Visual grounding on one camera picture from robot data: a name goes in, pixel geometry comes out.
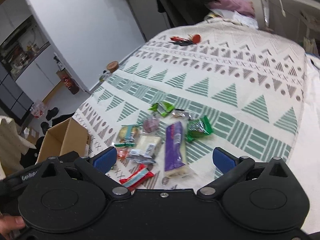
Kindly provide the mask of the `person's left hand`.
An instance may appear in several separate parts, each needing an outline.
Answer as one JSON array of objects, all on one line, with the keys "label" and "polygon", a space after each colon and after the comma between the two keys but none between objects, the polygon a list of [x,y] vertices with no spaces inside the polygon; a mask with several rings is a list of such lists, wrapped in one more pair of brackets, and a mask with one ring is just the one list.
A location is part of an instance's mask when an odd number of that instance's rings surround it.
[{"label": "person's left hand", "polygon": [[21,230],[25,222],[21,216],[1,215],[1,235],[10,239],[10,233],[14,230]]}]

